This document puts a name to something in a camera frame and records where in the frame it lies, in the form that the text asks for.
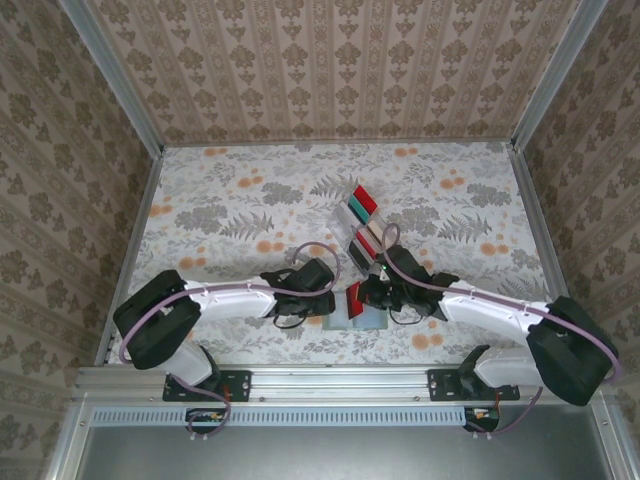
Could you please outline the black controller board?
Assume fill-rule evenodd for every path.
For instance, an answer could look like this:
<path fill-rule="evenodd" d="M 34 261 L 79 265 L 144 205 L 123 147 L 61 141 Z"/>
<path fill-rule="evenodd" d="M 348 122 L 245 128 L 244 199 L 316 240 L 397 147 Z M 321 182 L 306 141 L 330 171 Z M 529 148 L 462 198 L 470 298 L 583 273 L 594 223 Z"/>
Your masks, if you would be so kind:
<path fill-rule="evenodd" d="M 465 425 L 471 433 L 493 432 L 498 428 L 500 412 L 497 407 L 470 407 L 464 409 Z"/>
<path fill-rule="evenodd" d="M 226 418 L 225 408 L 192 408 L 185 413 L 185 428 L 193 437 L 208 437 L 226 423 Z"/>

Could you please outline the aluminium frame post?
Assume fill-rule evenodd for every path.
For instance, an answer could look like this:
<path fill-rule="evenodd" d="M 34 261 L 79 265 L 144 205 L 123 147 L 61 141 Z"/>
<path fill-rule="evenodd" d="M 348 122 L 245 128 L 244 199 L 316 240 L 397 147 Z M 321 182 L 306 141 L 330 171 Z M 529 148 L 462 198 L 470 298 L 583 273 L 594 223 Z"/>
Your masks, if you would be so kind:
<path fill-rule="evenodd" d="M 155 161 L 162 155 L 164 141 L 147 114 L 142 97 L 135 91 L 124 62 L 117 58 L 97 17 L 85 0 L 59 0 L 74 28 L 85 43 L 95 64 L 100 69 L 117 101 L 147 152 Z"/>
<path fill-rule="evenodd" d="M 511 137 L 523 151 L 569 74 L 608 0 L 580 0 Z"/>

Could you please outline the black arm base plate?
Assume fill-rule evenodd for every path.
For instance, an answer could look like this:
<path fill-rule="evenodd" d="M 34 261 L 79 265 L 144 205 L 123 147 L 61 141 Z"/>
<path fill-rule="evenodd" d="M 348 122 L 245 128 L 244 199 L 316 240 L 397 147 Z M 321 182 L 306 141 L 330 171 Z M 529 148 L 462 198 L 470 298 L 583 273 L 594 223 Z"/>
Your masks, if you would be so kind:
<path fill-rule="evenodd" d="M 229 402 L 247 402 L 252 383 L 249 370 L 221 370 L 195 385 L 195 388 L 214 392 Z M 165 378 L 162 399 L 165 402 L 205 402 L 212 401 L 208 395 L 202 395 L 186 389 L 171 375 Z"/>
<path fill-rule="evenodd" d="M 475 373 L 461 373 L 458 369 L 430 369 L 427 371 L 430 399 L 433 401 L 516 401 L 520 391 L 515 386 L 491 387 Z"/>

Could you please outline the aluminium mounting rail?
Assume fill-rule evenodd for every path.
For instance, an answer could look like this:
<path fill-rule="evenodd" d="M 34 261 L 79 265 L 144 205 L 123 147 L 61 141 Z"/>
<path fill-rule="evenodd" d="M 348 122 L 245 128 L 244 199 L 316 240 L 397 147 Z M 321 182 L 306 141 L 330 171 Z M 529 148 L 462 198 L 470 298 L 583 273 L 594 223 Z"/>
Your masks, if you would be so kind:
<path fill-rule="evenodd" d="M 453 406 L 430 395 L 431 365 L 239 365 L 252 372 L 249 398 L 235 407 Z M 104 365 L 80 370 L 71 404 L 166 406 L 165 373 Z"/>

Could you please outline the teal card stack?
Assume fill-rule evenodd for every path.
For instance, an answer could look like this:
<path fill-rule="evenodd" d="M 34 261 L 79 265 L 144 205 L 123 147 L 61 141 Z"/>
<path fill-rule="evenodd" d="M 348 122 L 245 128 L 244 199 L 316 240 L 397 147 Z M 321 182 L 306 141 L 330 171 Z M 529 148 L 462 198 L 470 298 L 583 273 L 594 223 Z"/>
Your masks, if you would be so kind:
<path fill-rule="evenodd" d="M 349 197 L 348 206 L 362 224 L 369 221 L 371 214 L 354 195 Z"/>

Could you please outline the red card stack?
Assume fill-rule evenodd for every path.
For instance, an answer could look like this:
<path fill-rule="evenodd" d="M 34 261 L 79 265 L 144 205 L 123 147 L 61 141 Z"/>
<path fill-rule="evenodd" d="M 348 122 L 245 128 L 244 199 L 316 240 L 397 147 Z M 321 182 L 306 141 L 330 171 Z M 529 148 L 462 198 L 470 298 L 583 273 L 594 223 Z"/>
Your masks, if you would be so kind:
<path fill-rule="evenodd" d="M 359 185 L 353 192 L 353 197 L 359 202 L 359 204 L 366 210 L 369 214 L 374 213 L 378 204 L 375 202 L 373 197 L 368 193 L 368 191 L 361 185 Z"/>
<path fill-rule="evenodd" d="M 381 246 L 369 230 L 366 227 L 358 229 L 356 232 L 356 238 L 364 247 L 368 255 L 372 259 L 376 260 L 377 256 L 381 253 Z"/>

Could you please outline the grey metal sheet panel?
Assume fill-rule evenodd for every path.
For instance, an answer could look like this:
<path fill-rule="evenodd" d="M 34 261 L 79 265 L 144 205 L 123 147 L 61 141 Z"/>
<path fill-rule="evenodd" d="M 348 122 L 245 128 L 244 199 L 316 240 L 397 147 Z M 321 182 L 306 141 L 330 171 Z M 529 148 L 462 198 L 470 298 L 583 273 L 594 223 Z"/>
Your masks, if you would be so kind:
<path fill-rule="evenodd" d="M 77 480 L 613 480 L 590 427 L 475 439 L 460 429 L 98 428 Z"/>

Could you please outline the red credit card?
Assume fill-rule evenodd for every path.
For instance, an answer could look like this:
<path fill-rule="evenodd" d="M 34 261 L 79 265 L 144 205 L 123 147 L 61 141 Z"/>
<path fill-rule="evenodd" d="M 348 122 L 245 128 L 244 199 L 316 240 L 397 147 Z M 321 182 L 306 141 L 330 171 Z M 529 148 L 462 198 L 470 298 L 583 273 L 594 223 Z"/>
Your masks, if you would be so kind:
<path fill-rule="evenodd" d="M 350 285 L 346 289 L 346 303 L 348 319 L 353 320 L 364 312 L 364 304 L 359 299 L 360 282 Z"/>

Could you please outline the black card stack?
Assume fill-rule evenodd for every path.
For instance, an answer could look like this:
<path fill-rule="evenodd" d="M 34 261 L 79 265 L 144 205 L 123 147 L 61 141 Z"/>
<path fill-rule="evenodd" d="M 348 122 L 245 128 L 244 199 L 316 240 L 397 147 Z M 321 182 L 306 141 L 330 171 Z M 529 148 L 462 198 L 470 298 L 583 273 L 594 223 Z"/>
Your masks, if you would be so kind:
<path fill-rule="evenodd" d="M 348 245 L 347 251 L 361 273 L 367 275 L 374 265 L 374 260 L 362 244 L 357 239 L 352 240 Z"/>

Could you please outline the aluminium table side rail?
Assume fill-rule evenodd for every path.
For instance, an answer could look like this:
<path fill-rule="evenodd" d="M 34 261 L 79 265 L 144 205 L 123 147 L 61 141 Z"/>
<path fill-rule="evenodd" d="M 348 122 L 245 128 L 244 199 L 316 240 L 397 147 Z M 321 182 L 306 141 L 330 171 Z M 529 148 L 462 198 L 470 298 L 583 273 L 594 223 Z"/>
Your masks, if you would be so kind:
<path fill-rule="evenodd" d="M 569 296 L 570 292 L 524 154 L 520 149 L 511 147 L 510 159 L 549 292 L 552 297 Z"/>
<path fill-rule="evenodd" d="M 143 238 L 144 229 L 153 204 L 155 191 L 158 187 L 159 178 L 163 165 L 164 148 L 153 159 L 149 176 L 145 185 L 141 203 L 136 215 L 135 223 L 131 232 L 131 238 L 126 250 L 123 265 L 120 270 L 118 282 L 113 294 L 113 298 L 106 317 L 106 323 L 101 335 L 100 344 L 95 356 L 94 366 L 101 367 L 108 360 L 110 355 L 110 345 L 117 328 L 114 324 L 113 315 L 116 309 L 126 300 L 131 278 L 135 270 L 135 263 L 138 256 L 140 244 Z"/>

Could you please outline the mint green card holder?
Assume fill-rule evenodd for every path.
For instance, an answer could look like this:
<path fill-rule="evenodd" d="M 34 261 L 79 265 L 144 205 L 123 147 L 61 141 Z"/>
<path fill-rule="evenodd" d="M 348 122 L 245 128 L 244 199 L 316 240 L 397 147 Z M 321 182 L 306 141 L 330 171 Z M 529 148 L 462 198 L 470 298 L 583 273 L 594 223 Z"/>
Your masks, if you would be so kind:
<path fill-rule="evenodd" d="M 322 328 L 324 330 L 386 330 L 388 328 L 388 314 L 381 310 L 374 309 L 368 305 L 364 306 L 361 314 L 350 318 L 347 306 L 347 295 L 345 291 L 338 291 L 335 294 L 335 310 L 323 317 Z"/>

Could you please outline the clear acrylic card stand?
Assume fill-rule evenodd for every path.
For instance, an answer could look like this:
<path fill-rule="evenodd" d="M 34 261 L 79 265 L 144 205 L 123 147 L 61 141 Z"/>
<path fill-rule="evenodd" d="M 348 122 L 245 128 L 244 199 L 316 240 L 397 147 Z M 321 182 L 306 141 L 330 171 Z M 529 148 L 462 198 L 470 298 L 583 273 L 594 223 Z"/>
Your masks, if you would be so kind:
<path fill-rule="evenodd" d="M 353 195 L 354 190 L 337 204 L 331 216 L 329 217 L 329 220 L 327 221 L 328 229 L 330 230 L 330 232 L 338 242 L 339 246 L 345 251 L 346 255 L 348 256 L 348 258 L 351 260 L 353 264 L 354 262 L 351 259 L 351 256 L 349 255 L 347 249 L 348 249 L 349 243 L 352 240 L 357 239 L 356 238 L 357 230 L 363 227 L 367 228 L 367 223 L 370 221 L 379 222 L 383 224 L 385 228 L 387 225 L 383 217 L 380 215 L 379 206 L 377 210 L 371 214 L 369 221 L 366 224 L 362 224 L 359 221 L 359 219 L 354 215 L 354 213 L 348 206 L 349 197 Z M 371 267 L 371 270 L 367 275 L 363 275 L 361 271 L 359 269 L 358 270 L 363 276 L 368 276 L 370 273 L 373 273 L 378 269 L 379 269 L 379 265 L 376 263 L 376 260 L 374 260 L 374 265 Z"/>

